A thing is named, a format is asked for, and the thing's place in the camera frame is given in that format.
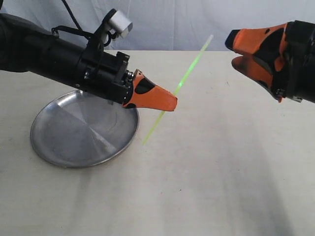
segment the round metal plate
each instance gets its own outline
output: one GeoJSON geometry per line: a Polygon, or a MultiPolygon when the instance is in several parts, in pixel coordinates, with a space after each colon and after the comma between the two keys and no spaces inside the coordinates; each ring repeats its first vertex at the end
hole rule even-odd
{"type": "Polygon", "coordinates": [[[40,158],[54,165],[93,166],[128,147],[138,123],[137,109],[77,90],[40,111],[31,127],[31,145],[40,158]]]}

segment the white backdrop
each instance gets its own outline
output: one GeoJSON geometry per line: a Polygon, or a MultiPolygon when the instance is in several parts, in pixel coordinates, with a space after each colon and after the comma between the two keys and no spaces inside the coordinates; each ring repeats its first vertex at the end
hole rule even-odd
{"type": "MultiPolygon", "coordinates": [[[[134,28],[117,50],[200,50],[210,34],[208,50],[226,50],[232,29],[269,27],[291,20],[315,22],[313,0],[67,0],[86,31],[94,31],[111,8],[124,12],[134,28]]],[[[5,10],[50,30],[74,26],[61,0],[4,0],[5,10]]],[[[64,35],[78,44],[85,39],[64,35]]]]}

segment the black cable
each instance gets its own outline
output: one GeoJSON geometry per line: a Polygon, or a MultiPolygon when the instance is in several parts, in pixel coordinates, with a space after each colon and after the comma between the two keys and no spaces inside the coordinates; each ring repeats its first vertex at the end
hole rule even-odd
{"type": "Polygon", "coordinates": [[[66,9],[67,9],[67,11],[68,11],[68,13],[69,13],[71,19],[73,20],[75,26],[76,26],[79,30],[83,31],[82,28],[81,28],[81,26],[80,26],[80,24],[78,23],[78,21],[77,21],[76,18],[74,17],[74,15],[73,15],[73,13],[72,13],[72,11],[71,11],[71,9],[70,9],[68,3],[66,2],[66,0],[61,0],[61,1],[63,2],[64,6],[66,7],[66,9]]]}

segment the white table surface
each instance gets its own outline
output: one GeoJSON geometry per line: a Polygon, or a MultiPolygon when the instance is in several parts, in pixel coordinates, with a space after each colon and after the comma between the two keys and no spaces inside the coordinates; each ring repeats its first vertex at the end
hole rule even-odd
{"type": "MultiPolygon", "coordinates": [[[[170,91],[197,55],[126,53],[170,91]]],[[[159,111],[139,110],[122,155],[79,170],[47,164],[29,142],[37,113],[73,89],[1,72],[0,235],[315,235],[315,104],[279,104],[235,56],[206,52],[145,146],[159,111]]]]}

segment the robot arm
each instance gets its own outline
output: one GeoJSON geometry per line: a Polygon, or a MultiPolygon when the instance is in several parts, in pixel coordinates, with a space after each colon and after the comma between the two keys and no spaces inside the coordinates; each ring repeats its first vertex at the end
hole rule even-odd
{"type": "Polygon", "coordinates": [[[152,83],[140,70],[127,70],[128,55],[104,52],[107,36],[115,40],[131,29],[132,22],[115,9],[95,33],[65,26],[49,32],[25,19],[0,14],[0,70],[30,71],[124,108],[175,110],[177,98],[173,94],[152,83]],[[86,48],[60,39],[59,30],[86,37],[86,48]]]}
{"type": "Polygon", "coordinates": [[[315,24],[294,21],[263,29],[235,29],[226,39],[240,54],[234,69],[263,86],[276,100],[315,103],[315,24]]]}

